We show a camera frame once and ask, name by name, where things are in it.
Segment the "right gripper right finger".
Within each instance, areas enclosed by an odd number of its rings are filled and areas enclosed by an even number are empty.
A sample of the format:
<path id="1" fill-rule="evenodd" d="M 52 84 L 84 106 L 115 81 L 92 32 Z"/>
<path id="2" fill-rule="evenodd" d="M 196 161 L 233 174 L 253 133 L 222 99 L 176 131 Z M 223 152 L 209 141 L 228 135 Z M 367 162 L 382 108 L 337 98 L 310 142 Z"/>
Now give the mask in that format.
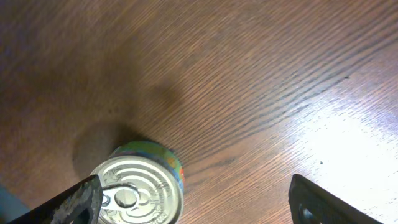
<path id="1" fill-rule="evenodd" d="M 289 205 L 294 224 L 381 224 L 300 174 L 292 176 Z"/>

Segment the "tin can with pull tab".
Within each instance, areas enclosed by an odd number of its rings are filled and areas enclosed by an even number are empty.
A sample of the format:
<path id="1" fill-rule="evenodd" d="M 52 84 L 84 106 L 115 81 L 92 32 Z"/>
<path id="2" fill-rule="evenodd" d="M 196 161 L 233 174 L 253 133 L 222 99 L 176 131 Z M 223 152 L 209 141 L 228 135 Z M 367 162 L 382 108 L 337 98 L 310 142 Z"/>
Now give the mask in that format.
<path id="1" fill-rule="evenodd" d="M 185 177 L 178 157 L 153 141 L 132 141 L 92 171 L 100 179 L 99 223 L 176 224 L 183 213 Z"/>

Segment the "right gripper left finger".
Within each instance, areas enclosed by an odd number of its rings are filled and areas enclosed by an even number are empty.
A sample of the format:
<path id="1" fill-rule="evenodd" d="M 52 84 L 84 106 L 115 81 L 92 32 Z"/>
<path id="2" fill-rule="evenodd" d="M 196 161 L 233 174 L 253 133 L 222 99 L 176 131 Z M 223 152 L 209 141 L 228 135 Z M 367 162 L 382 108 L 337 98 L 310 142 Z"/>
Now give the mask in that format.
<path id="1" fill-rule="evenodd" d="M 9 224 L 97 224 L 102 202 L 100 178 L 91 175 Z"/>

